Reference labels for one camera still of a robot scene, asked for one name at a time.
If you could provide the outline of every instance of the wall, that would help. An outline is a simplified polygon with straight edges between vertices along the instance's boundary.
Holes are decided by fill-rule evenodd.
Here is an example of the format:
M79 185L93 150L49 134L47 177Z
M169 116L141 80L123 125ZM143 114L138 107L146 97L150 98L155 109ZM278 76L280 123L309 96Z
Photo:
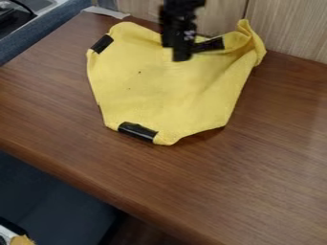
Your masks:
M119 0L120 11L151 21L158 21L158 9L164 0ZM207 0L205 8L199 10L199 33L216 35L235 30L243 17L247 0Z
M268 49L327 63L326 0L250 0L247 18Z

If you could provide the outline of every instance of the brown table surface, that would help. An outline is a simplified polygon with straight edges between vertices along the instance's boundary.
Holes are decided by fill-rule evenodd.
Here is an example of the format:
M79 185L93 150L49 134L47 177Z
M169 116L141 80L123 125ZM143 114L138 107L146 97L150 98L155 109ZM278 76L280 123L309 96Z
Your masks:
M152 145L104 127L86 77L117 22L82 13L0 69L1 148L197 245L327 244L327 66L270 52L226 128Z

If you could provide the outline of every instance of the floor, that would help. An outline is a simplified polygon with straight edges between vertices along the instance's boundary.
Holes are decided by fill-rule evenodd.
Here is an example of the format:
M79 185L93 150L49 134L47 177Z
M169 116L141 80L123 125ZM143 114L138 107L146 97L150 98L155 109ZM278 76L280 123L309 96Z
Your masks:
M189 245L144 222L127 217L108 245Z

